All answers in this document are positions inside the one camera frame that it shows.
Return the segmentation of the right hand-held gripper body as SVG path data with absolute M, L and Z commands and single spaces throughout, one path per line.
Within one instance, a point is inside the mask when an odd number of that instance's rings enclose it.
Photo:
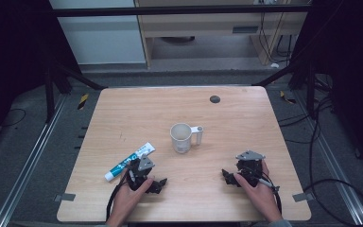
M 263 154 L 252 150 L 246 150 L 236 156 L 238 160 L 236 166 L 239 174 L 252 186 L 258 185 L 262 178 L 262 161 L 265 159 Z

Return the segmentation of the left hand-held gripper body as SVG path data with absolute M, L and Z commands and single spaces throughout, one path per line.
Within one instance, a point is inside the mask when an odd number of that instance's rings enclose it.
M 154 163 L 145 154 L 132 160 L 126 174 L 130 189 L 136 191 L 147 179 L 153 167 L 155 167 Z

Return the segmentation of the white and teal toothpaste tube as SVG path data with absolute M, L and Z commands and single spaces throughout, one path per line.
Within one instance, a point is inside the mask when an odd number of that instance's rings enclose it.
M 115 177 L 117 177 L 126 167 L 126 165 L 129 164 L 131 161 L 140 159 L 143 155 L 149 155 L 155 150 L 156 148 L 154 148 L 149 142 L 146 142 L 144 145 L 142 145 L 140 148 L 134 151 L 131 155 L 129 155 L 127 158 L 121 161 L 118 165 L 114 166 L 109 172 L 107 172 L 104 175 L 105 179 L 108 182 L 110 182 Z

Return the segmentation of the clear plastic measuring cup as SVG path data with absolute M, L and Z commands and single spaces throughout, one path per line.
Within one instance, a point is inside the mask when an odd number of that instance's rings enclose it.
M 196 136 L 195 146 L 199 146 L 201 144 L 202 135 L 202 126 L 191 127 L 186 123 L 177 123 L 170 129 L 172 147 L 180 154 L 184 154 L 191 149 L 193 146 L 193 136 Z

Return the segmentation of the person's left hand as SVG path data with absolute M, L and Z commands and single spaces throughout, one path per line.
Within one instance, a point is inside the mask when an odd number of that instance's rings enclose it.
M 136 191 L 131 190 L 127 183 L 121 183 L 113 198 L 112 211 L 107 221 L 125 223 L 153 181 L 152 177 L 148 177 Z

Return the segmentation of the person's right hand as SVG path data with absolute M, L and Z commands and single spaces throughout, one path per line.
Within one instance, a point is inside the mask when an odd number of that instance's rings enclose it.
M 267 222 L 271 223 L 283 218 L 273 192 L 267 185 L 259 183 L 252 187 L 240 174 L 234 173 L 234 177 L 246 192 L 251 204 Z

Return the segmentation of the yellow and black tape strip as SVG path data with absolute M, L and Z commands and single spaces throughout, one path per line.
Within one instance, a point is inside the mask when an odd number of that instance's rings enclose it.
M 291 91 L 281 91 L 280 97 L 287 103 L 296 104 L 296 98 Z
M 86 101 L 89 97 L 89 94 L 83 94 L 80 98 L 80 102 L 78 104 L 78 110 L 82 110 L 86 104 Z

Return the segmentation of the black metal stand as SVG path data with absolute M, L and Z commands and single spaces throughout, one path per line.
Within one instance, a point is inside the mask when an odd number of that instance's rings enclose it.
M 77 81 L 87 85 L 94 90 L 103 90 L 105 86 L 99 85 L 76 71 L 65 67 L 56 60 L 52 60 L 47 64 L 44 72 L 44 87 L 46 97 L 46 122 L 49 122 L 56 112 L 54 102 L 53 86 L 56 85 L 61 94 L 69 94 L 72 86 L 68 81 L 68 77 L 76 79 Z
M 253 83 L 253 86 L 266 87 L 273 81 L 280 79 L 287 74 L 292 75 L 288 83 L 290 89 L 296 90 L 306 84 L 306 110 L 310 116 L 315 119 L 315 67 L 311 61 L 291 62 L 287 67 L 279 70 L 270 77 Z

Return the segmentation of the black curtain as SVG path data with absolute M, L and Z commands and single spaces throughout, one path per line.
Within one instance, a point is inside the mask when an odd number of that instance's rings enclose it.
M 363 152 L 363 0 L 312 0 L 293 58 L 333 79 L 333 96 Z
M 51 8 L 49 0 L 0 0 L 0 126 L 15 97 L 43 85 L 38 50 L 9 11 Z

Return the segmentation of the white cabinet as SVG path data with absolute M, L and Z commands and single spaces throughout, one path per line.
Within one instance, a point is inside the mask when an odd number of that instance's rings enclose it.
M 49 0 L 53 9 L 134 8 L 133 0 Z M 79 65 L 145 63 L 136 16 L 59 17 Z

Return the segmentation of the light wooden desk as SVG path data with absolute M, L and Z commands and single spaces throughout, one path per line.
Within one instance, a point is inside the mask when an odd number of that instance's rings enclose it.
M 306 0 L 133 0 L 138 8 L 227 5 L 300 5 Z M 248 35 L 259 61 L 268 64 L 282 36 L 298 35 L 304 12 L 140 15 L 139 25 L 146 56 L 154 38 L 215 35 Z

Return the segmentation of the grey table bracket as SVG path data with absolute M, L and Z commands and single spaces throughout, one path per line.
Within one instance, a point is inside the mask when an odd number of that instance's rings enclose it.
M 309 192 L 309 193 L 300 193 L 300 194 L 295 194 L 292 196 L 293 200 L 295 202 L 299 202 L 299 201 L 312 201 L 315 196 L 312 192 Z
M 76 197 L 75 194 L 62 193 L 62 194 L 57 194 L 54 198 L 54 201 L 56 201 L 56 202 L 73 201 L 75 199 L 75 197 Z

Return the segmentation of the aluminium floor rail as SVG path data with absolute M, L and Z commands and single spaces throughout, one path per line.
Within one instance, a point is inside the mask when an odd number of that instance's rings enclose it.
M 34 144 L 32 151 L 26 159 L 26 162 L 18 175 L 13 187 L 11 188 L 5 202 L 0 208 L 0 227 L 7 227 L 9 221 L 23 196 L 35 167 L 43 154 L 43 151 L 55 129 L 61 116 L 63 106 L 67 100 L 67 95 L 59 95 L 59 99 L 55 104 L 54 113 L 51 118 L 44 124 L 42 132 Z
M 328 104 L 330 99 L 324 98 L 319 102 L 319 105 L 315 107 L 316 118 L 313 119 L 306 110 L 306 96 L 302 92 L 294 92 L 298 105 L 301 107 L 303 114 L 305 115 L 305 121 L 309 128 L 312 130 L 312 135 L 309 144 L 309 185 L 306 187 L 310 190 L 315 200 L 319 203 L 322 210 L 331 216 L 333 219 L 341 224 L 350 227 L 363 227 L 363 194 L 355 188 L 343 171 L 342 167 L 337 161 L 337 158 L 333 154 L 329 144 L 327 143 L 324 134 L 321 132 L 319 123 L 319 114 L 321 108 Z M 313 154 L 314 148 L 317 148 L 320 153 L 323 162 L 326 164 L 328 171 L 331 174 L 331 178 L 314 180 L 314 164 Z M 328 208 L 320 201 L 320 197 L 317 194 L 316 187 L 325 183 L 333 183 L 337 187 L 337 191 L 345 204 L 348 213 L 351 217 L 350 220 L 346 220 L 338 214 L 334 214 L 331 208 Z

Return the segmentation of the black horizontal frame bar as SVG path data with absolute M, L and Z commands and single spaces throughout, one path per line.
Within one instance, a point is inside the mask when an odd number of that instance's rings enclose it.
M 227 5 L 227 6 L 176 6 L 108 9 L 52 9 L 49 14 L 57 17 L 87 16 L 131 16 L 131 15 L 173 15 L 173 14 L 215 14 L 215 13 L 265 13 L 265 12 L 307 12 L 311 5 Z

